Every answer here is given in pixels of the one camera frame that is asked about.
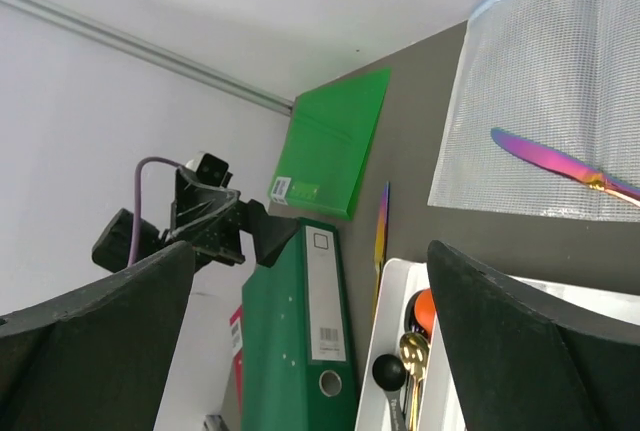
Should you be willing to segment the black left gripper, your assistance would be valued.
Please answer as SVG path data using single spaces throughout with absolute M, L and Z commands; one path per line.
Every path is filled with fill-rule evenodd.
M 121 271 L 179 241 L 193 247 L 197 270 L 213 261 L 242 264 L 241 230 L 252 236 L 257 264 L 273 267 L 300 229 L 296 218 L 271 216 L 256 200 L 241 202 L 240 192 L 228 187 L 229 164 L 202 153 L 185 165 L 157 160 L 175 168 L 170 225 L 161 231 L 141 213 L 142 170 L 153 161 L 146 158 L 136 166 L 134 209 L 118 211 L 92 248 L 92 261 L 107 271 Z

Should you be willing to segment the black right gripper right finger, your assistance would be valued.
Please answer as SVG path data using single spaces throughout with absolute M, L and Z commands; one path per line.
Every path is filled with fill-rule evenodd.
M 427 270 L 469 430 L 636 430 L 639 327 L 432 241 Z

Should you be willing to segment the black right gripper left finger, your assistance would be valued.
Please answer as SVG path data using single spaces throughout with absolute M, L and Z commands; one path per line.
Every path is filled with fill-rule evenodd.
M 194 269 L 179 242 L 2 316 L 2 429 L 153 429 Z

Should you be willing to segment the iridescent knife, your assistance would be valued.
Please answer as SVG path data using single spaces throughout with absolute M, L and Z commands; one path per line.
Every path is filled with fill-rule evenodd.
M 520 137 L 501 128 L 490 135 L 504 151 L 538 168 L 639 206 L 639 189 L 559 150 Z
M 374 288 L 374 296 L 373 296 L 373 311 L 372 317 L 375 317 L 378 298 L 379 298 L 379 290 L 380 290 L 380 282 L 382 278 L 382 270 L 386 261 L 386 248 L 387 248 L 387 227 L 388 227 L 388 219 L 389 219 L 389 198 L 390 198 L 390 182 L 387 181 L 385 183 L 383 193 L 381 196 L 380 206 L 378 210 L 378 218 L 376 225 L 376 236 L 375 236 L 375 246 L 374 246 L 374 268 L 376 272 L 376 282 Z

